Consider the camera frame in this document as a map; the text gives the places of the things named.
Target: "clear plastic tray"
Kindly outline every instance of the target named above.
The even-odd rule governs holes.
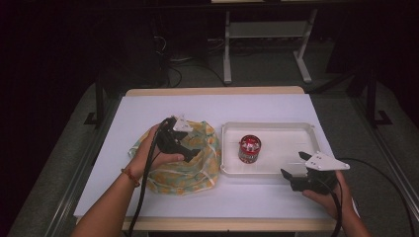
[[[262,147],[255,163],[238,158],[239,141],[248,134],[259,137]],[[221,171],[227,175],[280,175],[307,172],[298,152],[320,151],[315,127],[305,122],[227,122],[222,127]]]

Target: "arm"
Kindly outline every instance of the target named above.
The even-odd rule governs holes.
[[[129,169],[137,180],[143,175],[148,151],[157,127],[158,125],[155,125],[150,129],[148,136],[138,147],[135,156],[126,165],[126,169]],[[158,155],[151,169],[155,169],[164,163],[184,159],[180,154],[159,153],[158,147],[156,147],[154,154]],[[121,173],[81,218],[71,236],[119,236],[134,189],[134,181],[128,175]]]
[[[352,203],[351,191],[346,184],[345,178],[343,177],[342,172],[336,171],[336,177],[339,180],[339,183],[342,186],[342,197],[340,200],[342,202],[342,228],[345,231],[346,236],[348,237],[369,237],[372,236],[361,218],[358,216],[357,212],[354,210]],[[338,199],[341,198],[341,191],[339,187],[336,187],[334,190]],[[327,213],[333,218],[337,218],[337,210],[335,202],[331,195],[320,195],[313,191],[303,191],[302,194],[310,198],[319,204],[323,205]]]

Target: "metal frame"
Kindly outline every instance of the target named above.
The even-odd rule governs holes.
[[[311,77],[303,60],[304,52],[310,38],[317,9],[311,10],[307,21],[294,22],[251,22],[237,23],[230,22],[230,12],[225,14],[225,47],[224,47],[224,83],[230,84],[230,39],[238,38],[302,38],[301,46],[293,52],[295,62],[305,83],[311,83]]]

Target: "red cylinder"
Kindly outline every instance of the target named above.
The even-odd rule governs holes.
[[[246,164],[254,163],[262,147],[261,140],[255,135],[245,135],[239,144],[238,158]]]

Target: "white tabletop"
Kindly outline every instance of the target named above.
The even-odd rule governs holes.
[[[333,156],[308,95],[123,97],[74,215],[83,216],[120,174],[121,168],[129,161],[127,152],[141,135],[167,117],[180,114],[185,115],[187,120],[207,121],[215,128],[219,138],[221,127],[228,121],[307,122],[316,129],[321,151]],[[136,189],[126,216],[133,216],[138,198],[139,189]],[[147,218],[202,218],[203,221],[206,218],[245,218],[271,219],[277,222],[320,220],[329,225],[309,228],[332,229],[333,226],[321,206],[303,197],[300,192],[293,192],[290,183],[280,174],[270,178],[230,177],[220,174],[215,188],[181,197],[158,195],[146,190],[139,221],[142,219],[145,222]],[[194,229],[187,225],[182,228]],[[289,227],[289,230],[298,229],[306,230],[306,227]],[[281,226],[278,230],[288,228]]]

